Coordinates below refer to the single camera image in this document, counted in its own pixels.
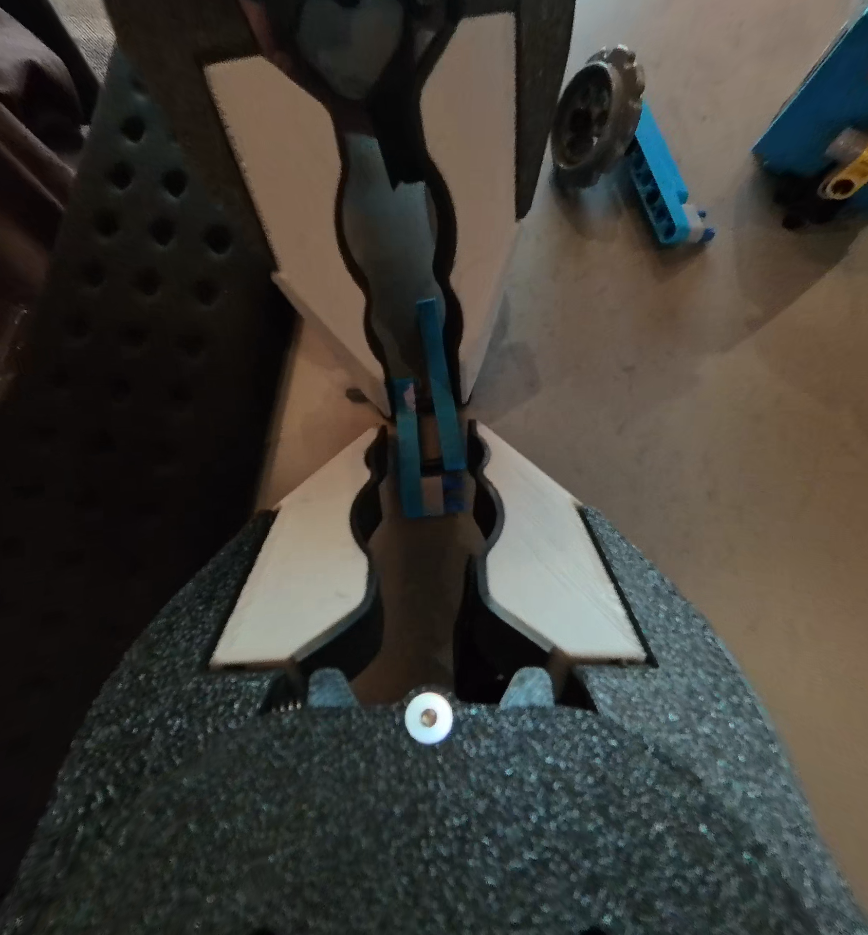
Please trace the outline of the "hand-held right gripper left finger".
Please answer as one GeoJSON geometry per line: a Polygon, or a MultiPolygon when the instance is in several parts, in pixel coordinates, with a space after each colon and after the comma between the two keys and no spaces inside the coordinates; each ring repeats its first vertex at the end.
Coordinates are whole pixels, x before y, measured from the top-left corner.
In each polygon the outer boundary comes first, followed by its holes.
{"type": "Polygon", "coordinates": [[[213,650],[212,669],[363,669],[381,643],[368,541],[381,522],[385,426],[367,430],[277,504],[213,650]]]}

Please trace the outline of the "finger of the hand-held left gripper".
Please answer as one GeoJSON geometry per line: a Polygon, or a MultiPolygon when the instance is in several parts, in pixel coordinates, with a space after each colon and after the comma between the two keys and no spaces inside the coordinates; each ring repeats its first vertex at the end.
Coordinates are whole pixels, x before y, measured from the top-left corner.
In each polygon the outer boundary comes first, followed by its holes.
{"type": "Polygon", "coordinates": [[[367,291],[342,233],[345,173],[330,113],[264,57],[206,65],[205,79],[276,263],[276,286],[390,417],[367,332],[367,291]]]}
{"type": "Polygon", "coordinates": [[[458,364],[464,404],[498,320],[518,237],[515,27],[510,12],[461,19],[420,98],[425,143],[455,219],[449,283],[463,319],[458,364]]]}

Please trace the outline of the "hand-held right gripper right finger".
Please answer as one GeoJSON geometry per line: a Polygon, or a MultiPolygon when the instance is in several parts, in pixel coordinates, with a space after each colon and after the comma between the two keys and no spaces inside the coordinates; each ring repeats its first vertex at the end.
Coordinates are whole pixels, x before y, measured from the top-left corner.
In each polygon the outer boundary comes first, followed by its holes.
{"type": "Polygon", "coordinates": [[[483,423],[467,426],[486,611],[569,664],[642,664],[647,645],[580,500],[483,423]]]}

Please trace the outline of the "black gear wheel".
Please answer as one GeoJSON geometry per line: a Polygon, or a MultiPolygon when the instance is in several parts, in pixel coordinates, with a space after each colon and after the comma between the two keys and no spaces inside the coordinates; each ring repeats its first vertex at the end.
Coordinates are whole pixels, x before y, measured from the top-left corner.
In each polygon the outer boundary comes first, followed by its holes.
{"type": "Polygon", "coordinates": [[[550,143],[554,180],[564,191],[594,186],[615,169],[635,138],[646,79],[625,45],[594,53],[564,88],[550,143]]]}

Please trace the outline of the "grey desk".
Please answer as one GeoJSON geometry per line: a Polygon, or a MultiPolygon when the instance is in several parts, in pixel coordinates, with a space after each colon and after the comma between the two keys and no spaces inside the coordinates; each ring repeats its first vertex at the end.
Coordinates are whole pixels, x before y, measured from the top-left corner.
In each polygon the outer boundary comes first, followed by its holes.
{"type": "Polygon", "coordinates": [[[579,2],[716,238],[653,245],[548,157],[471,412],[600,510],[739,661],[868,913],[868,224],[789,231],[752,146],[863,2],[579,2]]]}

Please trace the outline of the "black perforated chair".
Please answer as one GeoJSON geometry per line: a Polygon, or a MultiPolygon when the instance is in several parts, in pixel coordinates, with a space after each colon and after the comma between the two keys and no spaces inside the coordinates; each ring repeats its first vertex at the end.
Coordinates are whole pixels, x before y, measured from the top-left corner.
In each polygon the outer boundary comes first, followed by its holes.
{"type": "Polygon", "coordinates": [[[0,904],[111,672],[253,511],[295,315],[115,49],[0,401],[0,904]]]}

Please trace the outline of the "blue yellow toy vehicle model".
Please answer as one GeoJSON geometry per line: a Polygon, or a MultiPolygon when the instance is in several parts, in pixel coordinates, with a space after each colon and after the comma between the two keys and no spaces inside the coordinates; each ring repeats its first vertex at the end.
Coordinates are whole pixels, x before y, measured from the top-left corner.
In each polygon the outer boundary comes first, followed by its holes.
{"type": "Polygon", "coordinates": [[[868,218],[868,4],[848,21],[785,101],[752,153],[788,230],[868,218]]]}

